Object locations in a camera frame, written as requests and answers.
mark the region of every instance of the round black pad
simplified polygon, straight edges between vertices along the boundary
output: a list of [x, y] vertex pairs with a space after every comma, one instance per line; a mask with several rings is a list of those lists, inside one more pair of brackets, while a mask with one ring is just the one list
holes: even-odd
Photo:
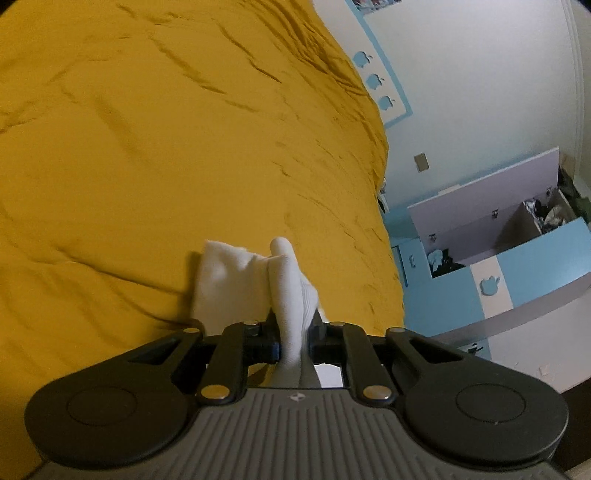
[[550, 386], [477, 358], [431, 365], [405, 395], [404, 412], [433, 451], [480, 466], [548, 459], [568, 421]]
[[44, 457], [75, 468], [115, 468], [155, 454], [182, 431], [191, 408], [169, 378], [152, 365], [106, 364], [32, 397], [25, 425]]
[[68, 412], [74, 420], [98, 427], [129, 418], [137, 405], [135, 396], [127, 390], [95, 387], [74, 395], [68, 403]]
[[469, 417], [488, 423], [515, 420], [525, 410], [525, 400], [521, 395], [495, 384], [466, 387], [457, 395], [456, 402]]

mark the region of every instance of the logo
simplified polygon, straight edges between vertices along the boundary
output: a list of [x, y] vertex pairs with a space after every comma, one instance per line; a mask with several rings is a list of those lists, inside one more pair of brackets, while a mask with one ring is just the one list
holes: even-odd
[[290, 395], [290, 400], [293, 400], [294, 402], [301, 402], [302, 400], [305, 400], [306, 396], [303, 393], [294, 393]]
[[498, 290], [499, 290], [499, 281], [501, 279], [499, 277], [489, 277], [485, 280], [480, 282], [480, 290], [483, 295], [487, 297], [492, 297]]

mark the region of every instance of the light switch plate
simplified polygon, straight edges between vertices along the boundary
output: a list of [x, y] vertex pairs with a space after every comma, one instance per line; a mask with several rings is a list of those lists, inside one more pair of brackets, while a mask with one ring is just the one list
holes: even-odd
[[417, 164], [417, 170], [419, 172], [429, 169], [429, 162], [427, 161], [427, 156], [424, 153], [415, 155], [414, 162]]

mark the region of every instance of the light blue cabinet panel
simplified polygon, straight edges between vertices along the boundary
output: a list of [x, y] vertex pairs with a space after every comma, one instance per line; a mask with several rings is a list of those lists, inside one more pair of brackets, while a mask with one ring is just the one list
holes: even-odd
[[403, 288], [408, 287], [406, 282], [406, 277], [404, 276], [404, 269], [402, 268], [402, 262], [400, 261], [400, 250], [398, 247], [394, 247], [392, 249], [392, 256], [394, 257], [394, 263], [396, 264], [396, 269], [398, 270], [398, 280]]
[[462, 268], [404, 291], [404, 324], [434, 336], [484, 319], [470, 268]]
[[431, 280], [431, 269], [425, 249], [418, 238], [404, 242], [398, 246], [398, 249], [409, 287]]
[[591, 271], [591, 233], [579, 218], [497, 255], [514, 307]]

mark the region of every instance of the metal rivet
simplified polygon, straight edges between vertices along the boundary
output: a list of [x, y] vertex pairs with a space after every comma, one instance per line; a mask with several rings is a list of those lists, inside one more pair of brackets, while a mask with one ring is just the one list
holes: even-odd
[[370, 400], [387, 400], [392, 396], [392, 390], [383, 385], [371, 385], [363, 389], [363, 396]]
[[208, 385], [201, 389], [201, 395], [209, 400], [223, 400], [230, 395], [230, 389], [223, 385]]

